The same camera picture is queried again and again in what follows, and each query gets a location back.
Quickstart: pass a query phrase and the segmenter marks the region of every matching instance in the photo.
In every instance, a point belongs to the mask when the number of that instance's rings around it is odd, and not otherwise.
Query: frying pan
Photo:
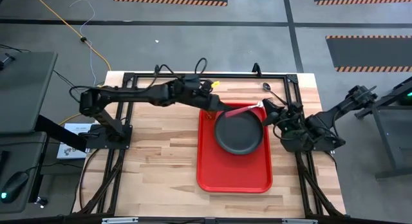
[[[214,137],[230,153],[249,154],[262,142],[263,126],[259,117],[251,111],[229,118],[222,112],[214,125]]]

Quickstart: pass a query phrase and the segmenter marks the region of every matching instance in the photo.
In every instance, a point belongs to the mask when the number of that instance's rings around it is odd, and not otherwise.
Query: paper
[[[65,124],[64,128],[72,133],[87,133],[93,124]],[[57,152],[57,159],[81,159],[85,158],[86,153],[60,143],[59,151]]]

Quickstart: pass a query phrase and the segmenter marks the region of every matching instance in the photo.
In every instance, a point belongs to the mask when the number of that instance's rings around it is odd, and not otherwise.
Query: red tray
[[[252,104],[228,104],[244,107]],[[262,121],[263,108],[252,109]],[[209,119],[205,111],[199,114],[197,181],[207,192],[266,192],[272,186],[272,161],[268,129],[265,127],[261,145],[250,154],[235,155],[220,147],[214,137],[216,118]]]

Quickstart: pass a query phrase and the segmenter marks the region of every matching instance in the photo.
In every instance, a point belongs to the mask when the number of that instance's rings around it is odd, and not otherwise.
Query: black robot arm
[[[112,102],[148,102],[154,106],[170,106],[176,102],[206,111],[225,111],[226,106],[218,95],[212,94],[210,80],[201,80],[197,74],[186,74],[164,84],[148,88],[118,88],[104,86],[88,88],[80,96],[80,113],[95,118],[111,136],[124,137],[125,132],[119,120],[111,118],[104,108]]]
[[[331,151],[346,142],[330,131],[335,121],[350,111],[368,107],[377,98],[376,94],[365,86],[355,86],[349,90],[346,98],[328,111],[322,111],[307,118],[303,116],[303,105],[293,103],[288,109],[278,107],[269,100],[264,100],[267,118],[263,125],[274,124],[281,130],[283,147],[288,152]]]

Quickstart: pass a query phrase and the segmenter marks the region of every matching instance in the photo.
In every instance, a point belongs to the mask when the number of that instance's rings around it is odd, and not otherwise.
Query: concrete floor
[[[65,19],[89,19],[92,11],[87,3],[69,8],[74,1],[45,0]],[[228,7],[88,1],[96,11],[94,20],[155,21],[145,26],[84,27],[85,36],[107,58],[113,70],[153,70],[155,64],[165,63],[174,70],[192,71],[197,60],[206,57],[210,71],[250,71],[255,62],[265,72],[297,71],[283,0],[229,0]],[[339,23],[396,24],[387,29],[362,29],[356,25],[295,29],[303,70],[315,74],[324,109],[340,102],[354,85],[377,85],[375,92],[384,95],[410,77],[408,73],[337,73],[324,38],[326,35],[410,35],[412,29],[407,28],[412,28],[412,3],[316,6],[313,0],[290,0],[290,6],[296,23],[310,23],[312,27]],[[37,0],[4,0],[0,5],[0,19],[55,17]],[[193,26],[185,22],[165,24],[160,21],[229,23]],[[63,25],[0,24],[0,43],[31,51],[56,51],[59,54],[57,71],[74,84],[93,83],[87,46]],[[104,62],[93,56],[93,67],[97,81],[103,81],[107,71]],[[60,122],[77,113],[78,105],[69,97],[68,89],[54,75],[42,114]],[[389,169],[389,162],[372,117],[359,121],[347,115],[337,122],[337,128],[347,141],[336,150],[347,213],[356,218],[410,223],[412,176],[379,182],[374,178],[375,173]],[[50,148],[50,160],[56,152],[56,148]],[[49,197],[49,206],[43,210],[28,206],[21,214],[2,215],[0,219],[68,214],[78,177],[78,173],[48,176],[41,194]]]

